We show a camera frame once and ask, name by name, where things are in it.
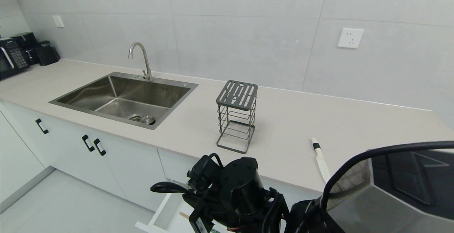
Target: light switch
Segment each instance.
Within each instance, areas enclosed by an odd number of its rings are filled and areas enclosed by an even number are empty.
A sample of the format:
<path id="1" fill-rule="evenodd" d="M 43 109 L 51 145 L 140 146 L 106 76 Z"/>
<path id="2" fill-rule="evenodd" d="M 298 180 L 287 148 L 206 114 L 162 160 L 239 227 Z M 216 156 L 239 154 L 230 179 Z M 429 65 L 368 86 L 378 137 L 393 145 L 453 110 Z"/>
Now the light switch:
<path id="1" fill-rule="evenodd" d="M 364 29 L 343 28 L 337 47 L 357 49 L 363 33 Z"/>
<path id="2" fill-rule="evenodd" d="M 52 16 L 52 18 L 54 18 L 54 22 L 57 27 L 65 27 L 63 26 L 60 16 Z"/>

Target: kitchen knife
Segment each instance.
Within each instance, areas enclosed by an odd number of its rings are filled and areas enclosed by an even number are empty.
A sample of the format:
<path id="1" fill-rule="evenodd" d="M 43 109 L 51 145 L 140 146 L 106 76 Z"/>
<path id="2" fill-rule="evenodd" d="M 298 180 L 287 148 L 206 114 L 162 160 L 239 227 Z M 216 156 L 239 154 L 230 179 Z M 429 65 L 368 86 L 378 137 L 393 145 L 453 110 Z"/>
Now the kitchen knife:
<path id="1" fill-rule="evenodd" d="M 321 176 L 323 177 L 323 180 L 325 183 L 328 182 L 328 180 L 331 178 L 330 172 L 328 171 L 328 167 L 326 165 L 325 159 L 323 157 L 323 154 L 321 153 L 321 147 L 318 141 L 315 138 L 312 138 L 312 146 L 317 153 L 317 164 L 318 164 L 318 169 L 320 170 Z"/>

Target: countertop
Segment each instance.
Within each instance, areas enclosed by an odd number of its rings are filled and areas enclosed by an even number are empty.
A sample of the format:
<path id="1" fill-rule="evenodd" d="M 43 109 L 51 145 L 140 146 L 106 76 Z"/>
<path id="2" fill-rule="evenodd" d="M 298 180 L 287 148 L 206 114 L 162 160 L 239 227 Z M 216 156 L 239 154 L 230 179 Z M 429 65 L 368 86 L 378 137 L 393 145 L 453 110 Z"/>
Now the countertop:
<path id="1" fill-rule="evenodd" d="M 219 137 L 216 97 L 224 81 L 153 73 L 156 78 L 199 84 L 156 130 L 49 104 L 112 72 L 142 74 L 141 70 L 60 60 L 2 80 L 0 99 L 184 156 L 201 157 L 216 152 L 224 164 L 243 156 L 216 146 Z M 344 162 L 365 150 L 454 140 L 454 131 L 429 110 L 258 88 L 256 130 L 245 156 L 257 159 L 261 176 L 322 192 L 324 182 L 311 137 L 320 142 L 333 174 Z"/>

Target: metal knife holder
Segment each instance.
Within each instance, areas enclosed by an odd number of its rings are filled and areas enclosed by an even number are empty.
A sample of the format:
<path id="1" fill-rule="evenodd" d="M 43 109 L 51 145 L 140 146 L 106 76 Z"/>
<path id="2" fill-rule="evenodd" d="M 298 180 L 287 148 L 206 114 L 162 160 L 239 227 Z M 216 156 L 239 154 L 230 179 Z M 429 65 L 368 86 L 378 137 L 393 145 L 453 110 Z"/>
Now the metal knife holder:
<path id="1" fill-rule="evenodd" d="M 218 147 L 246 154 L 255 129 L 257 85 L 227 81 L 217 97 Z"/>

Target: floor tile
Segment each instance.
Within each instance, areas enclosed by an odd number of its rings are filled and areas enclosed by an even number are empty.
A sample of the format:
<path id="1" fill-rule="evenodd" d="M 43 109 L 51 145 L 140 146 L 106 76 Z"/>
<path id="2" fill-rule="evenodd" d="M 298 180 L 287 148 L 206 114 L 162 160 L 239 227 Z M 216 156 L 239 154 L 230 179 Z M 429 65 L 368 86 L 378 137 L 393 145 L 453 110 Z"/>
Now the floor tile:
<path id="1" fill-rule="evenodd" d="M 54 170 L 0 214 L 0 232 L 16 232 L 75 178 Z"/>
<path id="2" fill-rule="evenodd" d="M 47 203 L 18 233 L 141 233 L 154 212 L 78 179 Z"/>

